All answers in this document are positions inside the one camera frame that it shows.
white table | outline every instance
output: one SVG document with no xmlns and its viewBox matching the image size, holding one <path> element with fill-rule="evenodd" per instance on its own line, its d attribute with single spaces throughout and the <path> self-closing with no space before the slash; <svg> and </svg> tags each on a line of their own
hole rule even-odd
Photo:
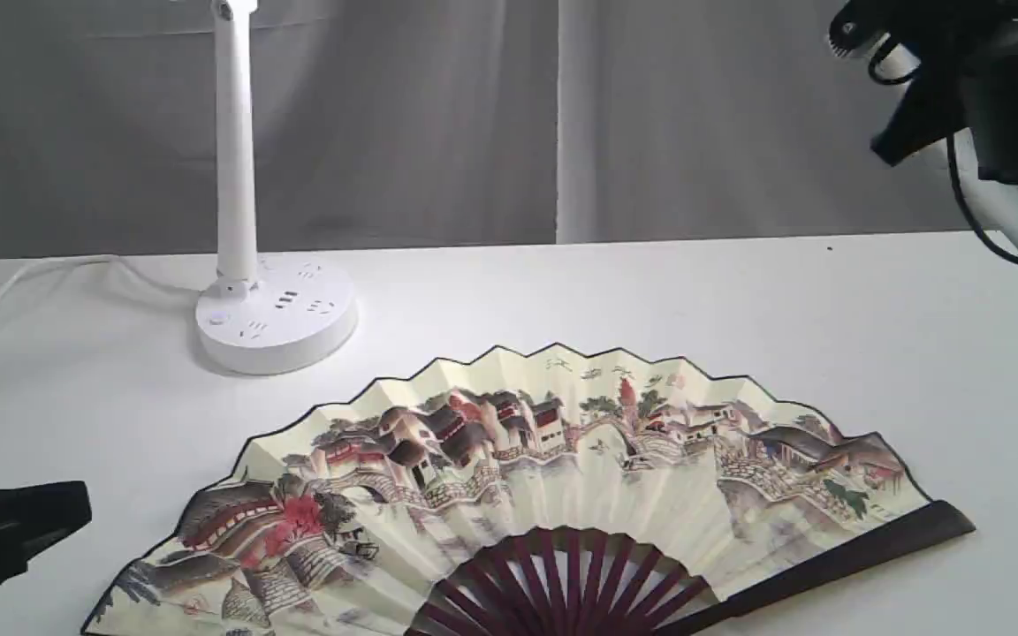
<svg viewBox="0 0 1018 636">
<path fill-rule="evenodd" d="M 0 636 L 70 636 L 243 440 L 377 375 L 501 343 L 622 345 L 750 373 L 880 430 L 979 531 L 708 633 L 1018 633 L 1018 269 L 968 234 L 337 252 L 362 324 L 272 379 L 197 353 L 191 297 L 117 266 L 30 279 L 0 315 L 0 486 L 83 478 L 96 519 L 0 589 Z M 0 281 L 19 265 L 0 262 Z M 145 257 L 201 289 L 210 256 Z"/>
</svg>

light stand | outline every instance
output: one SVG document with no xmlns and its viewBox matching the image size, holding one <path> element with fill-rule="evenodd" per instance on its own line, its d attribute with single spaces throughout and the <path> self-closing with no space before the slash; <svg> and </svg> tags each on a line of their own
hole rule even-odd
<svg viewBox="0 0 1018 636">
<path fill-rule="evenodd" d="M 312 365 L 356 326 L 343 271 L 315 254 L 258 254 L 250 13 L 258 0 L 211 0 L 218 136 L 218 281 L 195 306 L 199 337 L 227 369 L 272 374 Z"/>
</svg>

folding fan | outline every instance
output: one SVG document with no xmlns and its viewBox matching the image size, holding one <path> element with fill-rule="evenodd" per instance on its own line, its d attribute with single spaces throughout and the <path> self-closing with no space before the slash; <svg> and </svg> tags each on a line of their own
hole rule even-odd
<svg viewBox="0 0 1018 636">
<path fill-rule="evenodd" d="M 972 530 L 751 379 L 496 347 L 250 439 L 82 633 L 694 633 Z"/>
</svg>

white pole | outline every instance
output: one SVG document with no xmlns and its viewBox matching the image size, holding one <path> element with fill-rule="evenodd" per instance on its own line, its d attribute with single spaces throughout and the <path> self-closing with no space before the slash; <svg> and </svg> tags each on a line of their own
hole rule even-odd
<svg viewBox="0 0 1018 636">
<path fill-rule="evenodd" d="M 218 137 L 218 275 L 231 292 L 258 282 L 250 13 L 258 0 L 213 0 Z"/>
</svg>

round power strip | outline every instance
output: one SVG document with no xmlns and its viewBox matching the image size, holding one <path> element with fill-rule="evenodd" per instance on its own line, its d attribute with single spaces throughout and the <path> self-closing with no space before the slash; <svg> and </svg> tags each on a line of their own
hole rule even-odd
<svg viewBox="0 0 1018 636">
<path fill-rule="evenodd" d="M 355 290 L 344 271 L 315 254 L 260 257 L 247 290 L 216 282 L 194 319 L 211 359 L 232 371 L 274 374 L 326 358 L 355 331 Z"/>
</svg>

